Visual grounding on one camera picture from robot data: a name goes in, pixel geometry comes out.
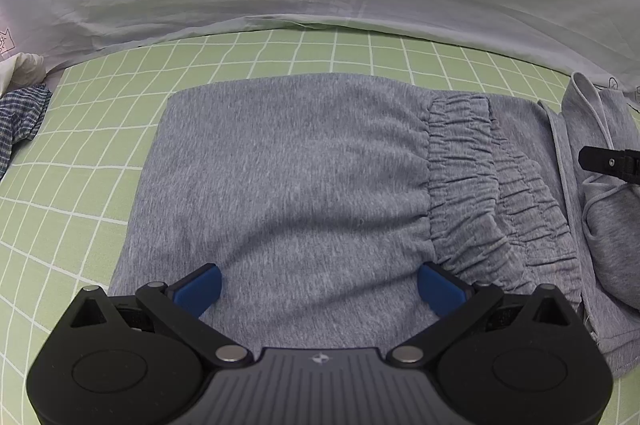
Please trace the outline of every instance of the metal screw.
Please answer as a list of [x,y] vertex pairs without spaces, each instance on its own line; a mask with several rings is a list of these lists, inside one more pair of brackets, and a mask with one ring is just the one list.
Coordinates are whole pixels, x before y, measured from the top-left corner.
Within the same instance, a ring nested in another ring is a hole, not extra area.
[[394,349],[391,356],[402,363],[415,363],[420,361],[424,354],[421,349],[413,345],[401,345]]
[[242,345],[223,345],[216,350],[216,356],[222,361],[240,361],[248,354]]

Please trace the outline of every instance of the blue pad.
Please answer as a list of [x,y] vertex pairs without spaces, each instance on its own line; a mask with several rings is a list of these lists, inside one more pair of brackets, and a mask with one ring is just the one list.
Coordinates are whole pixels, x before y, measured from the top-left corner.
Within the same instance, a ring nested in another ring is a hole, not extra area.
[[442,318],[468,301],[474,290],[442,268],[426,262],[418,270],[418,293]]
[[222,272],[215,264],[207,264],[168,289],[174,293],[174,304],[197,318],[220,298]]

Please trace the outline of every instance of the blue gripper pad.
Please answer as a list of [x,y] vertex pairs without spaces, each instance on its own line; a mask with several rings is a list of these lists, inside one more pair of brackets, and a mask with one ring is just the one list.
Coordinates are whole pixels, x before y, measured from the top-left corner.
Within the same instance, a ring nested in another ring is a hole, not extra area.
[[442,318],[462,306],[475,291],[469,284],[433,262],[425,262],[418,270],[418,293],[431,310]]
[[183,310],[198,318],[220,298],[222,272],[215,264],[205,264],[167,288],[167,296]]

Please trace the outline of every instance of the plaid fabric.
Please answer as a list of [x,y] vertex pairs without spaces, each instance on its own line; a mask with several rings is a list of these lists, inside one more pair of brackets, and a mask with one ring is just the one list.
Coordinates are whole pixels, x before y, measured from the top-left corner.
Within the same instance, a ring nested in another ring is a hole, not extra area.
[[38,133],[50,98],[44,84],[12,90],[0,98],[0,179],[9,166],[13,146]]

